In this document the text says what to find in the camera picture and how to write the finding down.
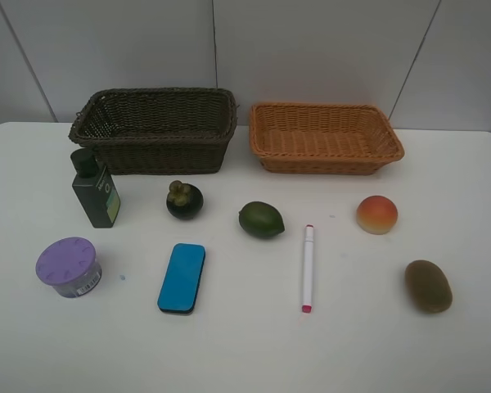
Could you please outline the blue whiteboard eraser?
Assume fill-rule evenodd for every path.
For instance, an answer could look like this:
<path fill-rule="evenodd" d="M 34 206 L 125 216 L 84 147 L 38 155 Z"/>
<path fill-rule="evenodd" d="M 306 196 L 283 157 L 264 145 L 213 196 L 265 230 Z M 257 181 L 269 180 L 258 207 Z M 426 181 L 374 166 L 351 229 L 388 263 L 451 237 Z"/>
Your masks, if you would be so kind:
<path fill-rule="evenodd" d="M 202 245 L 178 243 L 173 247 L 157 299 L 160 311 L 190 314 L 194 310 L 205 256 Z"/>

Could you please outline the dark purple mangosteen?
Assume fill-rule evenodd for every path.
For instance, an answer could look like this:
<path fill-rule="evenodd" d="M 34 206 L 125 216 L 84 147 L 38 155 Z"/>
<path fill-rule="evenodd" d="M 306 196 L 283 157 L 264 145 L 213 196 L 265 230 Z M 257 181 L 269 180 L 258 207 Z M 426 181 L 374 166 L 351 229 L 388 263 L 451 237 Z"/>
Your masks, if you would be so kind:
<path fill-rule="evenodd" d="M 198 187 L 180 180 L 174 180 L 169 185 L 166 207 L 173 217 L 182 220 L 193 219 L 203 205 L 204 197 Z"/>

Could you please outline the brown kiwi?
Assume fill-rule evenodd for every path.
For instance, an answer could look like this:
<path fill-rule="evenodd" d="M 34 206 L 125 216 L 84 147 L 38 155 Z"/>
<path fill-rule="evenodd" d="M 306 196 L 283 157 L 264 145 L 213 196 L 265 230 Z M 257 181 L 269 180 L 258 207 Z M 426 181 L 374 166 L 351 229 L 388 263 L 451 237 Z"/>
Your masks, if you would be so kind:
<path fill-rule="evenodd" d="M 453 303 L 453 293 L 443 270 L 428 260 L 414 260 L 404 271 L 407 292 L 425 314 L 439 314 Z"/>

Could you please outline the green lime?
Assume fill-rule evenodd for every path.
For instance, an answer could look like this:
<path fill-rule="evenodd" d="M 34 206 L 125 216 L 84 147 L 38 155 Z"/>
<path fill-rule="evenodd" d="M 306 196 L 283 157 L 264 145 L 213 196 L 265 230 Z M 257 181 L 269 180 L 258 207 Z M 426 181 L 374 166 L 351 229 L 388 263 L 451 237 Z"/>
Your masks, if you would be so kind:
<path fill-rule="evenodd" d="M 241 228 L 253 237 L 268 239 L 285 232 L 281 213 L 262 201 L 244 205 L 239 211 L 238 220 Z"/>

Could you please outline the orange peach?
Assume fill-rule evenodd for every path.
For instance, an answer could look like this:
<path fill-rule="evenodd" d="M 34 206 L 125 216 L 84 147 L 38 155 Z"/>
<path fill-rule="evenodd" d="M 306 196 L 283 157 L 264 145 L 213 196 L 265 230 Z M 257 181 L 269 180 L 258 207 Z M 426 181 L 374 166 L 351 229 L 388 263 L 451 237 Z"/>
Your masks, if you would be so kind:
<path fill-rule="evenodd" d="M 396 205 L 385 196 L 369 196 L 356 210 L 358 226 L 375 235 L 388 233 L 396 225 L 398 217 Z"/>

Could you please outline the orange wicker basket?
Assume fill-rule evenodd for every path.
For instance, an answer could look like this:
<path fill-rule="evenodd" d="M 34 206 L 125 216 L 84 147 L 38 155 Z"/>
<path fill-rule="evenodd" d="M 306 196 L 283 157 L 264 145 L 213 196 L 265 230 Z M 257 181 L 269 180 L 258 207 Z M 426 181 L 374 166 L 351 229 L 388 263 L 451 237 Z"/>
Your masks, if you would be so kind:
<path fill-rule="evenodd" d="M 370 175 L 405 155 L 371 105 L 259 103 L 250 110 L 249 142 L 260 164 L 281 174 Z"/>

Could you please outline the white pink-capped marker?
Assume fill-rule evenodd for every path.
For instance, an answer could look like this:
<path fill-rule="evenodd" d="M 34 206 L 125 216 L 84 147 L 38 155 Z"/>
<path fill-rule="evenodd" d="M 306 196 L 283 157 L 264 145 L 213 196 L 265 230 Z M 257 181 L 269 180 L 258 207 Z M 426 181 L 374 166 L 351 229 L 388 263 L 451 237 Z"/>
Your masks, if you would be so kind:
<path fill-rule="evenodd" d="M 313 251 L 314 226 L 308 224 L 304 231 L 304 259 L 302 275 L 302 312 L 310 314 L 313 309 Z"/>

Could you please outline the purple-lidded round jar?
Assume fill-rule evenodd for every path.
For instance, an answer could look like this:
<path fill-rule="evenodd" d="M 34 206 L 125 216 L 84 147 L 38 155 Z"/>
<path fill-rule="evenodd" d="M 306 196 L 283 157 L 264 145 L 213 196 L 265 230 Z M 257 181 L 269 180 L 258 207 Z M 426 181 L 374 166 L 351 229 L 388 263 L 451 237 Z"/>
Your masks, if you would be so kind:
<path fill-rule="evenodd" d="M 102 276 L 95 246 L 82 237 L 52 243 L 39 256 L 35 272 L 41 282 L 68 299 L 88 294 Z"/>

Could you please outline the dark brown wicker basket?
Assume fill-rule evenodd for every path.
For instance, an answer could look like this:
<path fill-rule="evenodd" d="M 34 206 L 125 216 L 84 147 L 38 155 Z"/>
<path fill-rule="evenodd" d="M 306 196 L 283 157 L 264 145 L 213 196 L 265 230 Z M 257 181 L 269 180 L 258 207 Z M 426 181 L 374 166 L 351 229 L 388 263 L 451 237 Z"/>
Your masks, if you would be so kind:
<path fill-rule="evenodd" d="M 93 94 L 69 138 L 112 174 L 214 174 L 236 129 L 223 88 L 112 88 Z"/>

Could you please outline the dark green square bottle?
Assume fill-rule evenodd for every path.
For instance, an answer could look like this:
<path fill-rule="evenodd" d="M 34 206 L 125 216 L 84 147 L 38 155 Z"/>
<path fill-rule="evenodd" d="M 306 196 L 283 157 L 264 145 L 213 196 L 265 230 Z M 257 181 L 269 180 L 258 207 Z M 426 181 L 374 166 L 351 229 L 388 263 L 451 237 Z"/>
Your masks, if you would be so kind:
<path fill-rule="evenodd" d="M 73 151 L 70 159 L 76 172 L 72 188 L 90 223 L 94 228 L 112 228 L 120 198 L 107 166 L 87 148 Z"/>

